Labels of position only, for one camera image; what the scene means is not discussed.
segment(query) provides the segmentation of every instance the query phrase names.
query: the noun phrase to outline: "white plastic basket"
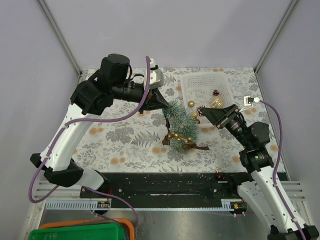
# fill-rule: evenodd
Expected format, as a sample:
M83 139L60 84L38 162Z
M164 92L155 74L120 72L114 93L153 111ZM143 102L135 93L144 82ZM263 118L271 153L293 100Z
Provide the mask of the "white plastic basket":
M191 112L196 112L199 106L210 108L211 102L215 97L213 95L214 90L220 92L219 97L224 100L224 108L235 103L228 78L222 72L192 72L184 74L181 79L181 90L184 106ZM188 102L191 100L194 101L194 107L188 106ZM199 127L212 127L206 117L198 117L198 119L200 120Z

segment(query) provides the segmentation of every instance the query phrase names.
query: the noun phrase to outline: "gold christmas ball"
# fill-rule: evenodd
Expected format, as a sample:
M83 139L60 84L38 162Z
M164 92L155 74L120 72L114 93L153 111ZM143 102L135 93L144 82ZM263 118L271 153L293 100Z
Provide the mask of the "gold christmas ball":
M194 101L188 101L188 106L190 107L190 108L193 108L194 106L195 106L195 102Z
M211 102L211 107L213 109L222 109L224 107L224 105L225 105L225 101L220 96L214 97Z

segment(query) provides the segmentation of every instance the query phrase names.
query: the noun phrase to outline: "green tinsel garland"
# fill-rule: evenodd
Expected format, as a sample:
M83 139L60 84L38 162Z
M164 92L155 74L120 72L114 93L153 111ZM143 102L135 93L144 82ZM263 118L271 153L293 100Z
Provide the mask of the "green tinsel garland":
M195 120L190 113L177 101L169 102L170 107L163 109L163 116L170 122L170 131L183 136L183 139L192 139L196 142L198 139L198 130ZM172 146L179 153L185 153L183 145L185 141L177 138L171 140Z

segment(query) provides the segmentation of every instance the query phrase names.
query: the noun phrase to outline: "floral tablecloth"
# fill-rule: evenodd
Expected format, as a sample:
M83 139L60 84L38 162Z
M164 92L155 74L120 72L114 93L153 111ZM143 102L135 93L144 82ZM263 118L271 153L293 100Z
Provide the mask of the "floral tablecloth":
M134 68L134 74L143 74L144 68ZM164 86L160 92L169 102L178 100L183 104L181 77L194 72L224 72L228 77L235 103L243 107L243 97L252 95L262 97L251 67L177 67L162 68ZM89 69L86 79L96 69ZM136 77L135 82L142 82ZM132 112L136 103L115 100L101 118L114 119ZM257 103L244 112L248 126L253 122L270 123L266 108ZM188 153L178 153L170 146L163 146L167 134L165 119L161 110L137 113L133 117L115 123L93 123L73 154L73 159L84 167L100 172L242 172L239 151L243 147L226 130L215 127L199 128L198 146L209 146L210 150L192 149ZM273 161L276 160L278 147L270 126L271 142L267 150ZM280 163L279 172L284 172Z

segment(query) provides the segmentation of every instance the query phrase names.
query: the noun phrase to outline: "white panel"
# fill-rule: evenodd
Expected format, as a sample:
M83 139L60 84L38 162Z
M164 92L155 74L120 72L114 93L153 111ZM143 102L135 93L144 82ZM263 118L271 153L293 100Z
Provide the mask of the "white panel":
M0 5L0 233L18 240L32 206L29 158L55 134L77 76L37 1Z
M320 1L300 1L259 72L283 122L283 152L320 228Z
M46 0L82 69L109 53L134 67L254 67L290 0Z

